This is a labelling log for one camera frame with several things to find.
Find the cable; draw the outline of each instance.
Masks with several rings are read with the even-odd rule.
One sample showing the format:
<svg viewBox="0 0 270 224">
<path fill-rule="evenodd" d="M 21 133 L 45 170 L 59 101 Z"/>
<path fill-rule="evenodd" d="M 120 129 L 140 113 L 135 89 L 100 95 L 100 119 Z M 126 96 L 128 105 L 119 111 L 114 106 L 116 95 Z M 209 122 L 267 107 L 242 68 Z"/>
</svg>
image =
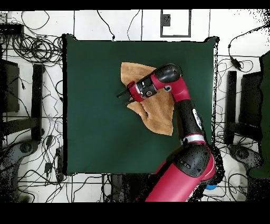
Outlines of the cable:
<svg viewBox="0 0 270 224">
<path fill-rule="evenodd" d="M 45 160 L 45 155 L 47 155 L 48 156 L 48 154 L 46 154 L 46 150 L 48 150 L 48 149 L 46 149 L 45 148 L 45 146 L 44 146 L 44 141 L 42 142 L 42 148 L 41 149 L 44 149 L 44 152 L 42 152 L 42 154 L 41 155 L 43 155 L 43 153 L 44 153 L 44 156 L 43 156 L 43 159 L 42 159 L 42 161 L 41 161 L 41 163 L 40 163 L 40 165 L 39 165 L 39 167 L 35 170 L 35 172 L 37 172 L 38 171 L 38 169 L 41 167 L 41 165 L 42 165 L 42 163 L 43 163 L 43 161 Z M 29 178 L 30 176 L 32 176 L 34 173 L 32 173 L 31 175 L 29 175 L 29 176 L 23 176 L 22 178 Z"/>
<path fill-rule="evenodd" d="M 230 200 L 230 198 L 228 197 L 228 195 L 227 195 L 227 190 L 226 190 L 226 188 L 225 188 L 225 191 L 223 190 L 223 192 L 224 192 L 224 195 L 222 195 L 222 196 L 218 196 L 218 195 L 206 195 L 206 194 L 204 194 L 204 196 L 205 197 L 208 197 L 208 199 L 207 199 L 207 201 L 209 200 L 209 198 L 212 198 L 212 199 L 215 199 L 216 201 L 222 201 L 222 200 L 220 200 L 220 199 L 216 199 L 216 198 L 224 198 L 225 196 L 227 196 L 227 198 Z"/>
<path fill-rule="evenodd" d="M 228 178 L 228 188 L 229 188 L 229 193 L 230 193 L 230 195 L 232 196 L 232 198 L 234 199 L 234 201 L 237 201 L 237 200 L 234 198 L 233 194 L 232 194 L 231 188 L 234 188 L 236 191 L 242 193 L 244 196 L 246 196 L 246 193 L 245 193 L 244 191 L 239 191 L 239 190 L 237 190 L 232 184 L 230 184 L 230 178 L 231 178 L 232 176 L 235 176 L 235 175 L 243 176 L 243 177 L 246 178 L 246 179 L 247 179 L 247 177 L 246 177 L 245 175 L 241 174 L 241 173 L 234 173 L 234 174 L 232 174 L 231 176 L 229 176 L 229 178 Z"/>
<path fill-rule="evenodd" d="M 32 29 L 28 27 L 24 23 L 24 21 L 20 23 L 14 18 L 14 20 L 12 20 L 11 22 L 12 24 L 24 25 L 33 35 L 35 35 L 35 38 L 27 34 L 12 38 L 9 36 L 8 39 L 5 38 L 1 43 L 6 44 L 6 49 L 2 53 L 7 51 L 7 49 L 14 50 L 19 57 L 23 58 L 24 60 L 30 63 L 53 63 L 54 65 L 56 64 L 60 65 L 60 61 L 62 60 L 62 46 L 63 46 L 62 38 L 55 35 L 39 35 L 33 32 L 33 30 L 38 30 L 44 27 L 48 23 L 49 19 L 50 16 L 48 15 L 48 19 L 43 26 L 37 29 Z M 55 39 L 53 41 L 50 41 L 46 39 L 48 37 L 54 37 Z"/>
<path fill-rule="evenodd" d="M 57 85 L 58 85 L 60 82 L 62 82 L 62 81 L 63 81 L 63 80 L 60 80 L 60 81 L 55 85 L 55 91 L 56 91 L 59 95 L 61 95 L 61 96 L 62 96 L 63 94 L 61 94 L 61 93 L 58 92 L 58 90 L 57 90 Z"/>
<path fill-rule="evenodd" d="M 48 203 L 48 202 L 51 201 L 51 200 L 52 200 L 52 202 L 53 202 L 54 198 L 61 192 L 61 190 L 63 189 L 64 185 L 65 185 L 65 184 L 63 184 L 62 186 L 60 185 L 59 188 L 55 189 L 55 191 L 47 198 L 47 200 L 46 200 L 45 203 Z"/>
<path fill-rule="evenodd" d="M 57 185 L 58 184 L 58 182 L 52 182 L 52 181 L 46 179 L 45 177 L 43 177 L 42 175 L 40 175 L 39 173 L 37 173 L 35 170 L 28 170 L 22 177 L 19 178 L 18 182 L 21 181 L 23 178 L 25 178 L 25 176 L 27 175 L 27 173 L 29 173 L 30 171 L 33 172 L 33 173 L 35 173 L 35 174 L 37 174 L 38 176 L 40 176 L 40 178 L 44 179 L 49 184 L 52 184 L 52 185 Z"/>
<path fill-rule="evenodd" d="M 107 198 L 108 198 L 108 196 L 105 194 L 105 192 L 104 192 L 104 186 L 105 186 L 105 184 L 107 183 L 107 181 L 108 180 L 106 180 L 105 182 L 104 182 L 104 177 L 105 177 L 105 175 L 106 174 L 101 174 L 101 182 L 102 182 L 102 186 L 101 186 L 101 193 L 102 193 L 102 196 L 103 196 L 103 202 L 107 202 Z"/>
<path fill-rule="evenodd" d="M 48 71 L 47 71 L 47 69 L 45 69 L 45 71 L 47 72 L 47 74 L 48 74 L 48 76 L 49 76 L 49 78 L 50 78 L 50 80 L 51 80 L 51 83 L 52 83 L 52 85 L 53 85 L 53 88 L 55 89 L 55 91 L 56 91 L 56 93 L 57 93 L 57 95 L 58 95 L 58 97 L 59 97 L 59 99 L 61 100 L 61 102 L 63 102 L 63 98 L 60 96 L 60 95 L 62 95 L 62 94 L 60 94 L 58 91 L 57 91 L 57 88 L 56 88 L 56 86 L 57 86 L 57 84 L 59 83 L 57 83 L 56 84 L 56 86 L 54 85 L 54 83 L 53 83 L 53 80 L 52 80 L 52 78 L 51 78 L 51 76 L 50 76 L 50 74 L 48 73 Z"/>
<path fill-rule="evenodd" d="M 246 35 L 247 33 L 252 33 L 252 32 L 254 32 L 254 31 L 258 31 L 258 30 L 260 30 L 260 29 L 262 29 L 262 28 L 265 28 L 265 27 L 268 27 L 269 26 L 269 24 L 264 24 L 263 26 L 259 26 L 259 27 L 257 27 L 257 28 L 254 28 L 254 29 L 252 29 L 252 30 L 250 30 L 250 31 L 247 31 L 246 33 L 243 33 L 243 34 L 241 34 L 241 35 L 238 35 L 238 36 L 236 36 L 235 38 L 233 38 L 231 41 L 230 41 L 230 44 L 228 45 L 228 52 L 229 52 L 229 56 L 230 56 L 230 61 L 231 61 L 231 63 L 233 64 L 233 66 L 235 67 L 235 68 L 237 68 L 239 71 L 242 71 L 242 72 L 250 72 L 251 71 L 251 69 L 249 70 L 249 71 L 243 71 L 242 70 L 242 66 L 241 66 L 241 62 L 239 62 L 237 59 L 234 59 L 231 55 L 230 55 L 230 48 L 231 48 L 231 46 L 232 46 L 232 41 L 233 40 L 235 40 L 235 39 L 237 39 L 238 37 L 240 37 L 240 36 L 244 36 L 244 35 Z"/>
<path fill-rule="evenodd" d="M 71 202 L 73 202 L 73 195 L 72 195 L 72 192 L 73 192 L 73 176 L 71 176 Z"/>
<path fill-rule="evenodd" d="M 31 183 L 27 188 L 25 188 L 24 191 L 25 191 L 26 189 L 28 189 L 29 187 L 31 187 L 31 186 L 33 185 L 33 183 Z"/>
<path fill-rule="evenodd" d="M 107 174 L 107 180 L 108 180 L 108 182 L 110 183 L 110 185 L 111 185 L 112 187 L 114 187 L 118 192 L 124 193 L 124 192 L 122 191 L 122 189 L 119 189 L 117 186 L 115 186 L 115 185 L 110 181 L 110 177 L 112 177 L 112 174 Z"/>
<path fill-rule="evenodd" d="M 14 139 L 9 145 L 14 144 L 14 143 L 16 142 L 17 138 L 18 138 L 20 135 L 22 135 L 22 134 L 24 134 L 24 133 L 26 133 L 26 132 L 29 132 L 30 130 L 31 130 L 31 128 L 28 129 L 28 130 L 26 130 L 26 131 L 24 131 L 24 132 L 22 132 L 22 133 L 20 133 L 20 134 L 18 134 L 18 135 L 15 137 L 15 139 Z"/>
<path fill-rule="evenodd" d="M 29 113 L 28 113 L 28 110 L 27 110 L 26 106 L 24 105 L 23 101 L 22 101 L 19 97 L 17 97 L 16 95 L 14 95 L 12 92 L 10 92 L 10 91 L 8 91 L 8 90 L 6 90 L 6 91 L 7 91 L 8 93 L 10 93 L 12 96 L 14 96 L 16 99 L 18 99 L 18 100 L 23 104 L 23 106 L 24 106 L 24 108 L 25 108 L 25 111 L 26 111 L 28 117 L 30 118 L 30 115 L 29 115 Z"/>
<path fill-rule="evenodd" d="M 69 196 L 68 196 L 68 184 L 67 183 L 65 184 L 65 187 L 66 187 L 66 199 L 67 199 L 68 203 L 70 203 Z"/>
<path fill-rule="evenodd" d="M 41 27 L 34 29 L 34 28 L 30 28 L 29 26 L 27 26 L 27 25 L 25 24 L 25 22 L 23 21 L 23 14 L 25 13 L 25 11 L 22 11 L 22 13 L 21 13 L 21 19 L 22 19 L 23 24 L 25 25 L 25 27 L 28 28 L 29 30 L 39 30 L 39 29 L 43 28 L 44 26 L 46 26 L 46 24 L 47 24 L 48 21 L 50 20 L 50 16 L 49 16 L 49 14 L 48 14 L 45 10 L 44 10 L 44 12 L 45 12 L 45 13 L 47 14 L 47 16 L 48 16 L 47 21 L 46 21 L 46 22 L 44 23 L 44 25 L 42 25 Z"/>
<path fill-rule="evenodd" d="M 71 200 L 72 203 L 75 201 L 75 193 L 76 193 L 77 191 L 79 191 L 80 189 L 83 188 L 83 186 L 85 185 L 85 183 L 87 182 L 87 180 L 88 180 L 89 178 L 101 178 L 101 176 L 88 176 L 88 178 L 85 179 L 83 185 L 82 185 L 79 189 L 77 189 L 76 191 L 74 191 L 74 193 L 73 193 L 73 200 Z"/>
<path fill-rule="evenodd" d="M 129 24 L 129 28 L 130 28 L 130 26 L 131 26 L 132 21 L 133 21 L 134 18 L 139 14 L 140 11 L 141 11 L 141 10 L 138 10 L 137 14 L 132 18 L 132 20 L 131 20 L 131 22 L 130 22 L 130 24 Z"/>
<path fill-rule="evenodd" d="M 43 143 L 42 143 L 42 146 L 43 146 L 43 144 L 44 144 L 44 142 L 45 142 L 45 140 L 46 140 L 47 138 L 48 138 L 48 135 L 44 138 Z M 25 165 L 25 164 L 27 164 L 27 163 L 29 163 L 29 162 L 38 160 L 38 159 L 43 155 L 43 153 L 45 153 L 45 152 L 42 152 L 42 154 L 41 154 L 38 158 L 36 158 L 36 159 L 34 159 L 34 160 L 30 160 L 30 161 L 28 161 L 28 162 L 26 162 L 26 163 L 21 163 L 21 165 Z"/>
<path fill-rule="evenodd" d="M 99 14 L 99 11 L 98 11 L 98 10 L 97 10 L 97 13 L 98 13 L 100 19 L 102 19 L 102 21 L 103 21 L 103 22 L 107 25 L 107 27 L 109 28 L 109 31 L 110 31 L 110 33 L 112 34 L 112 40 L 114 40 L 115 36 L 114 36 L 114 34 L 111 32 L 110 26 L 109 26 L 108 23 L 106 23 L 106 21 L 101 17 L 101 15 Z"/>
</svg>

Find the green table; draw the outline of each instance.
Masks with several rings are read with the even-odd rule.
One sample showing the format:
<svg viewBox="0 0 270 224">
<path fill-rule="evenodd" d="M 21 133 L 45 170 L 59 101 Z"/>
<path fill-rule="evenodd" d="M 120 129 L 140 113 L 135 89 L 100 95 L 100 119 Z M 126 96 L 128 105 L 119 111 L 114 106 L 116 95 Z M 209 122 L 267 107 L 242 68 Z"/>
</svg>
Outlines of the green table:
<svg viewBox="0 0 270 224">
<path fill-rule="evenodd" d="M 67 168 L 78 173 L 153 173 L 179 145 L 151 132 L 116 95 L 125 89 L 122 62 L 181 66 L 183 78 L 211 142 L 214 46 L 205 42 L 78 41 L 67 35 Z"/>
</svg>

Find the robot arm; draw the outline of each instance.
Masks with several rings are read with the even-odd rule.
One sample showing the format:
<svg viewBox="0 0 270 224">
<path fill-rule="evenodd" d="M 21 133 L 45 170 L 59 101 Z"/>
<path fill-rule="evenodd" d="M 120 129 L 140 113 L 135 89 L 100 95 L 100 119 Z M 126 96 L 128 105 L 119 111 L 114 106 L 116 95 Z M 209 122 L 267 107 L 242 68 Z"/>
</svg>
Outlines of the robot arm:
<svg viewBox="0 0 270 224">
<path fill-rule="evenodd" d="M 175 101 L 179 139 L 183 149 L 164 161 L 156 174 L 160 177 L 145 201 L 186 201 L 201 181 L 215 175 L 215 160 L 204 138 L 203 126 L 190 99 L 181 69 L 168 64 L 139 80 L 127 91 L 133 101 L 143 101 L 164 88 Z"/>
</svg>

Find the floor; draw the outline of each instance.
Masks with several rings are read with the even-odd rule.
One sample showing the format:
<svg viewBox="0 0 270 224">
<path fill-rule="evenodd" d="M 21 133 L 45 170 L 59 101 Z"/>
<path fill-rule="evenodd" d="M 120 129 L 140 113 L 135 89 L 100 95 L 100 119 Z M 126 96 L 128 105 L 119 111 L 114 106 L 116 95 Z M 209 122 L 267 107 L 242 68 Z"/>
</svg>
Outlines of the floor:
<svg viewBox="0 0 270 224">
<path fill-rule="evenodd" d="M 34 30 L 38 34 L 61 36 L 63 33 L 73 34 L 78 40 L 111 40 L 112 34 L 109 32 L 107 25 L 100 19 L 96 11 L 46 11 L 50 16 L 47 24 L 39 30 Z M 161 38 L 160 37 L 160 10 L 124 10 L 124 11 L 99 11 L 103 19 L 109 24 L 110 30 L 115 35 L 115 41 L 123 40 L 167 40 L 167 41 L 204 41 L 209 36 L 218 36 L 220 38 L 218 44 L 218 61 L 222 59 L 228 59 L 228 44 L 232 38 L 245 33 L 251 29 L 264 24 L 264 18 L 261 12 L 257 10 L 192 10 L 191 17 L 191 37 L 190 38 Z M 167 34 L 185 35 L 187 33 L 187 17 L 180 16 L 186 12 L 183 10 L 164 10 L 164 14 L 171 14 L 171 29 L 164 29 L 163 32 Z M 19 21 L 22 22 L 21 11 L 12 11 L 7 15 L 8 22 Z M 23 20 L 28 27 L 34 29 L 41 27 L 48 19 L 44 11 L 24 12 Z M 182 19 L 182 28 L 179 29 L 178 21 Z M 25 33 L 32 35 L 28 29 L 25 29 Z M 244 70 L 250 72 L 260 71 L 259 56 L 266 53 L 270 49 L 269 35 L 265 30 L 250 33 L 248 35 L 237 38 L 232 42 L 230 49 L 231 55 L 239 61 L 244 61 Z M 20 78 L 25 80 L 25 89 L 20 88 L 19 97 L 25 104 L 28 111 L 31 108 L 31 95 L 32 95 L 32 73 L 33 67 L 31 63 L 25 61 L 22 58 L 16 57 L 17 54 L 12 49 L 7 51 L 7 55 L 4 57 L 9 61 L 13 61 L 20 66 Z M 226 76 L 227 71 L 224 71 L 228 67 L 231 67 L 229 60 L 223 60 L 218 66 L 220 76 L 219 89 L 217 90 L 217 115 L 216 121 L 222 122 L 222 113 L 225 108 L 225 94 L 222 91 L 226 91 Z M 237 73 L 237 91 L 240 91 L 240 80 L 243 72 Z M 54 86 L 57 82 L 62 80 L 62 70 L 60 65 L 53 67 L 46 67 L 46 72 L 43 75 L 44 88 L 43 88 L 43 120 L 42 125 L 45 130 L 46 136 L 53 130 L 53 135 L 59 138 L 57 142 L 51 147 L 51 159 L 54 156 L 58 145 L 63 144 L 62 135 L 62 115 L 63 106 L 60 101 L 59 95 L 55 91 Z M 60 82 L 58 92 L 61 93 L 62 83 Z M 240 94 L 237 95 L 237 102 L 239 102 Z M 27 117 L 26 110 L 20 103 L 20 110 L 17 113 L 5 114 L 6 120 L 18 119 L 18 117 Z M 16 133 L 7 136 L 6 142 L 3 144 L 9 144 L 17 135 Z M 29 132 L 21 134 L 16 141 L 26 139 L 30 136 Z M 235 143 L 239 141 L 239 137 L 235 137 Z M 250 147 L 257 151 L 256 144 L 250 145 Z M 223 156 L 225 176 L 228 177 L 234 173 L 245 174 L 244 167 L 233 160 L 226 148 L 223 148 L 221 155 Z M 41 156 L 41 147 L 31 156 L 26 157 L 20 166 L 19 176 L 25 175 L 28 170 L 35 170 L 40 175 L 44 172 L 45 161 Z M 59 188 L 59 185 L 44 186 L 44 180 L 33 171 L 29 171 L 24 178 L 19 181 L 21 190 L 35 195 L 34 202 L 98 202 L 103 201 L 101 197 L 101 178 L 100 174 L 77 174 L 73 177 L 68 176 L 65 182 Z M 52 173 L 51 181 L 55 181 L 54 173 Z M 245 178 L 235 175 L 231 178 L 230 183 L 235 186 L 232 191 L 235 193 L 234 198 L 237 201 L 244 201 L 245 196 L 241 193 L 246 188 L 247 182 Z M 110 194 L 110 184 L 105 184 L 106 195 Z M 219 199 L 221 201 L 233 201 L 232 196 L 228 193 L 227 182 L 222 182 L 214 190 L 205 190 L 205 195 L 208 196 L 220 196 L 219 197 L 207 197 L 204 196 L 202 200 L 213 201 Z"/>
</svg>

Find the brown cloth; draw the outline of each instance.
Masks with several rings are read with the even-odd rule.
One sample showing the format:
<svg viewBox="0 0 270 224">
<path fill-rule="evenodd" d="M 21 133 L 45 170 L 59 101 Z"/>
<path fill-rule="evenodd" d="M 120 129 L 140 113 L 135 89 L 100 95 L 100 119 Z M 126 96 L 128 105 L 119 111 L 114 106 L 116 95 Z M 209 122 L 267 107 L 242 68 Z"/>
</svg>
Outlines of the brown cloth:
<svg viewBox="0 0 270 224">
<path fill-rule="evenodd" d="M 132 80 L 139 81 L 150 74 L 155 68 L 142 64 L 122 62 L 121 81 L 125 86 Z M 174 101 L 170 93 L 163 89 L 143 102 L 132 102 L 127 107 L 141 116 L 145 126 L 152 132 L 172 135 L 172 114 Z"/>
</svg>

